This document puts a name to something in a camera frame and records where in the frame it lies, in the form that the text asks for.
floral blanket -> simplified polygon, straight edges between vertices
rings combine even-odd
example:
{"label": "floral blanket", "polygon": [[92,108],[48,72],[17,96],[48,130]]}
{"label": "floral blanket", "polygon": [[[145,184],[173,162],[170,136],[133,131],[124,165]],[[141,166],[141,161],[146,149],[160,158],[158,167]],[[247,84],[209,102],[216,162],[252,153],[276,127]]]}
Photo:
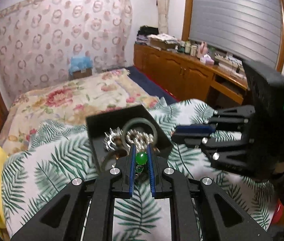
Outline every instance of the floral blanket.
{"label": "floral blanket", "polygon": [[[212,116],[213,109],[199,100],[167,106],[161,99],[150,113],[169,136],[176,124],[203,123]],[[219,141],[241,137],[240,133],[225,131],[214,136]],[[187,177],[212,178],[268,229],[276,205],[270,182],[256,183],[247,177],[213,169],[200,149],[185,145],[174,145],[168,164]],[[14,235],[73,178],[88,180],[96,176],[85,125],[43,122],[32,135],[29,150],[9,157],[4,165],[2,198],[9,235]],[[152,198],[147,177],[136,180],[131,199],[115,201],[113,241],[167,241],[171,240],[170,227],[170,202]]]}
{"label": "floral blanket", "polygon": [[113,70],[22,94],[9,110],[0,146],[8,155],[28,150],[31,135],[46,119],[81,125],[85,117],[103,111],[136,104],[153,107],[159,99],[148,95],[128,74],[126,69]]}

green bead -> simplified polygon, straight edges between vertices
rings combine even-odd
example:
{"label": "green bead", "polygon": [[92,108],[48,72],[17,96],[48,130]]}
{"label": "green bead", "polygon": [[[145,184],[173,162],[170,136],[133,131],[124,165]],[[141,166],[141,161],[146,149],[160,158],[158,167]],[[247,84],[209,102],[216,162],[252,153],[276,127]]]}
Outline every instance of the green bead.
{"label": "green bead", "polygon": [[135,168],[136,173],[142,173],[143,172],[143,166],[137,165]]}
{"label": "green bead", "polygon": [[136,154],[135,161],[139,165],[145,165],[147,162],[147,154],[144,151],[141,151]]}

wooden cabinet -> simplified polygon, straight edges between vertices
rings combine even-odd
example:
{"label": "wooden cabinet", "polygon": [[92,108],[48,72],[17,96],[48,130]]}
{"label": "wooden cabinet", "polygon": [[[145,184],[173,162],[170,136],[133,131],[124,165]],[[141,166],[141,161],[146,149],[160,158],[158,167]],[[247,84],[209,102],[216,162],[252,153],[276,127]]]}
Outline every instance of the wooden cabinet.
{"label": "wooden cabinet", "polygon": [[177,99],[183,97],[183,60],[175,55],[164,55],[162,67],[159,68],[162,76],[163,88],[173,94]]}
{"label": "wooden cabinet", "polygon": [[135,44],[134,65],[178,100],[199,99],[208,103],[208,99],[214,98],[210,91],[226,95],[238,106],[247,93],[246,81],[185,54]]}
{"label": "wooden cabinet", "polygon": [[189,68],[184,73],[185,99],[199,99],[205,101],[210,88],[213,73],[197,65],[188,65]]}
{"label": "wooden cabinet", "polygon": [[145,65],[145,50],[143,47],[135,46],[134,47],[134,66],[138,68],[140,71],[143,71],[143,67]]}

leaf print bedsheet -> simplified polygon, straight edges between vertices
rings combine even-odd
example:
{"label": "leaf print bedsheet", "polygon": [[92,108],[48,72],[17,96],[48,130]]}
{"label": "leaf print bedsheet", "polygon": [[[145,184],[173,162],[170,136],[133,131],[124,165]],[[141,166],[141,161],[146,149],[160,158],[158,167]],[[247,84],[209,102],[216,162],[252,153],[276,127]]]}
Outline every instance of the leaf print bedsheet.
{"label": "leaf print bedsheet", "polygon": [[[213,109],[199,100],[187,100],[167,106],[161,99],[150,110],[168,135],[177,124],[202,123]],[[240,133],[219,131],[218,140],[240,139]],[[168,164],[185,176],[212,178],[265,230],[275,205],[270,182],[257,183],[210,167],[200,149],[174,145]],[[11,156],[2,173],[2,198],[9,235],[15,234],[39,209],[75,177],[96,177],[85,125],[72,126],[55,120],[42,122],[31,135],[29,150]],[[113,241],[171,240],[168,199],[152,198],[147,177],[135,182],[130,200],[116,199]]]}

navy blue mattress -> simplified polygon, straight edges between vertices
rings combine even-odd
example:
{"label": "navy blue mattress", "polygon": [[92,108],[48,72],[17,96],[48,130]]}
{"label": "navy blue mattress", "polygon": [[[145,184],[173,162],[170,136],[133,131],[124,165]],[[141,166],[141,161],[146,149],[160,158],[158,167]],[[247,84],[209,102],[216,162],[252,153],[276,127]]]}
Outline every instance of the navy blue mattress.
{"label": "navy blue mattress", "polygon": [[145,90],[149,95],[158,96],[159,98],[164,97],[168,105],[177,102],[177,100],[175,100],[169,93],[152,82],[145,74],[140,72],[134,66],[128,67],[127,69],[130,71],[130,79],[143,88],[143,90]]}

